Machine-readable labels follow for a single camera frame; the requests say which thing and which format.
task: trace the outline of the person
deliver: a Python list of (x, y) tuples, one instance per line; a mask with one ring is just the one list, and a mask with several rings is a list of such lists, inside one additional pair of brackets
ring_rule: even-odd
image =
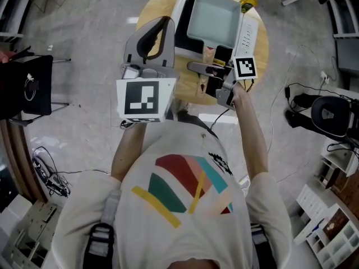
[(15, 52), (0, 50), (0, 61), (1, 63), (9, 62), (9, 59), (15, 55)]
[(276, 268), (285, 266), (292, 244), (289, 216), (268, 173), (249, 94), (240, 84), (233, 91), (251, 181), (247, 197), (221, 142), (195, 117), (166, 121), (166, 130), (144, 152), (146, 124), (135, 124), (123, 133), (111, 176), (83, 175), (66, 202), (52, 243), (60, 268), (78, 268), (85, 236), (115, 189), (121, 189), (113, 222), (119, 268), (253, 268), (251, 223), (263, 228)]

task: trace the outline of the round wooden table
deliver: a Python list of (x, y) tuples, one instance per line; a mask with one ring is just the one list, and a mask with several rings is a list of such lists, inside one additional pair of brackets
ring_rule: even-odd
[[(150, 0), (141, 12), (139, 21), (137, 23), (137, 29), (145, 25), (147, 22), (156, 19), (160, 16), (171, 16), (175, 3), (176, 0)], [(258, 79), (255, 80), (255, 83), (253, 85), (253, 87), (255, 87), (256, 83), (258, 83), (262, 78), (263, 73), (267, 66), (268, 53), (269, 53), (268, 36), (263, 21), (255, 9), (249, 10), (246, 15), (255, 18), (259, 22), (256, 47), (254, 50), (254, 56), (255, 56), (256, 66), (258, 71)], [(153, 52), (154, 53), (157, 52), (156, 47), (154, 47)], [(216, 104), (217, 99), (210, 95), (206, 94), (203, 98), (198, 98), (196, 96), (196, 89), (197, 89), (199, 77), (196, 73), (191, 72), (187, 69), (187, 63), (189, 61), (191, 61), (191, 59), (176, 56), (174, 68), (180, 73), (180, 78), (176, 85), (176, 92), (175, 92), (176, 99), (188, 101), (189, 103), (194, 103), (194, 104), (202, 104), (202, 105)], [(247, 87), (250, 86), (250, 83), (251, 83), (250, 81), (246, 82)]]

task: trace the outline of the plug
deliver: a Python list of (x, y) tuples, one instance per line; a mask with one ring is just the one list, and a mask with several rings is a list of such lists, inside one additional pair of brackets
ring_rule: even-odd
[(328, 77), (328, 75), (327, 75), (324, 71), (322, 71), (322, 72), (320, 73), (320, 77), (323, 79), (323, 81), (324, 81), (326, 84), (329, 84), (329, 77)]
[(289, 87), (286, 87), (284, 89), (284, 93), (286, 94), (286, 99), (289, 100), (289, 98), (291, 97), (291, 89)]

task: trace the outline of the black chair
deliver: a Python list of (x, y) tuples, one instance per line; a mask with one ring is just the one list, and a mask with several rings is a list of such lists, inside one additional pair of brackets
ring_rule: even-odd
[[(36, 55), (30, 47), (14, 55), (8, 63), (0, 63), (0, 119), (26, 127), (35, 120), (61, 110), (69, 103), (51, 102), (52, 64), (69, 62), (71, 59), (54, 60), (51, 55)], [(15, 60), (38, 57), (24, 63)], [(52, 110), (51, 105), (62, 107)], [(38, 117), (28, 120), (16, 119), (21, 111)]]

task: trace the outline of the concrete floor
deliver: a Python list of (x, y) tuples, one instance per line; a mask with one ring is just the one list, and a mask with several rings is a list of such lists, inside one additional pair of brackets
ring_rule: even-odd
[[(61, 8), (50, 1), (45, 14), (34, 6), (30, 9), (24, 29), (26, 38), (21, 45), (31, 45), (37, 53), (72, 58), (71, 63), (54, 65), (52, 82), (53, 101), (68, 101), (71, 106), (25, 129), (30, 151), (45, 146), (58, 170), (110, 171), (122, 136), (114, 85), (120, 78), (126, 40), (135, 31), (135, 24), (126, 21), (138, 17), (148, 1), (66, 0)], [(270, 53), (264, 77), (251, 91), (251, 97), (268, 146), (272, 138), (270, 106), (284, 84), (298, 47), (309, 47), (320, 68), (316, 56), (300, 47), (287, 84), (300, 82), (318, 88), (320, 71), (335, 76), (331, 64), (335, 46), (327, 6), (319, 5), (317, 0), (300, 0), (283, 7), (281, 1), (260, 0), (257, 7), (268, 32)], [(53, 45), (51, 52), (47, 51), (49, 45)], [(294, 86), (292, 96), (303, 91)], [(274, 139), (269, 168), (292, 214), (300, 190), (320, 166), (324, 137), (301, 128), (292, 129), (283, 116), (287, 107), (283, 91), (272, 110)], [(196, 106), (191, 110), (219, 114), (223, 108)], [(159, 127), (152, 124), (149, 131), (156, 132)], [(228, 151), (232, 172), (241, 179), (246, 168), (238, 126), (218, 123), (214, 131)], [(66, 176), (72, 182), (77, 177)]]

